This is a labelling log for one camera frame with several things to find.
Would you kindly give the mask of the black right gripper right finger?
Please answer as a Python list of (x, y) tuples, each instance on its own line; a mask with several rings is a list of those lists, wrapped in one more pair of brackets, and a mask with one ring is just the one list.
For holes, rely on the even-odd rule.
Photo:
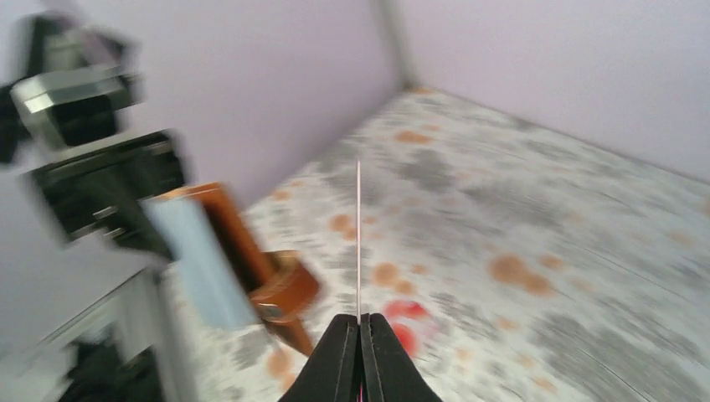
[(380, 313), (363, 314), (361, 399), (369, 402), (441, 402)]

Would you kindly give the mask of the bright red credit card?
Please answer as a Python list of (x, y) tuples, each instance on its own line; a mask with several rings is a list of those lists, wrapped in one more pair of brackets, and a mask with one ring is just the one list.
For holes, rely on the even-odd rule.
[(356, 318), (358, 326), (362, 318), (362, 176), (361, 161), (356, 161)]

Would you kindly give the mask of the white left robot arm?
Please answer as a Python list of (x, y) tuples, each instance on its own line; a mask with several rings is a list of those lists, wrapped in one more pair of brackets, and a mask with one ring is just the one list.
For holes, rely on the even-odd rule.
[(196, 400), (175, 256), (142, 207), (186, 176), (171, 132), (121, 121), (140, 100), (131, 43), (48, 1), (18, 47), (1, 88), (2, 400)]

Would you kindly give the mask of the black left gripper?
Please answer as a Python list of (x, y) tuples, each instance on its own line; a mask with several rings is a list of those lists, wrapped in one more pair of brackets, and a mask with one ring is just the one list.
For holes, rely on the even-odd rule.
[(156, 131), (34, 169), (28, 178), (45, 202), (59, 239), (69, 244), (100, 231), (120, 248), (172, 260), (141, 201), (186, 183), (176, 142)]

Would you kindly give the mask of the brown leather card holder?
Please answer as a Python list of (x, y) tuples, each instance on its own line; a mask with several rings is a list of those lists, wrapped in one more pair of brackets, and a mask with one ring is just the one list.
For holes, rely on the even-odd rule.
[(263, 251), (222, 183), (182, 187), (142, 207), (168, 243), (203, 322), (235, 331), (261, 322), (299, 353), (314, 342), (302, 317), (320, 284), (294, 250)]

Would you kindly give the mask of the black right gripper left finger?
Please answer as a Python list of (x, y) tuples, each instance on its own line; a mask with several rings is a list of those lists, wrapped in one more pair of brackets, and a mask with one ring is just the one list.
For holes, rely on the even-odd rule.
[(279, 402), (355, 402), (361, 365), (357, 318), (337, 314)]

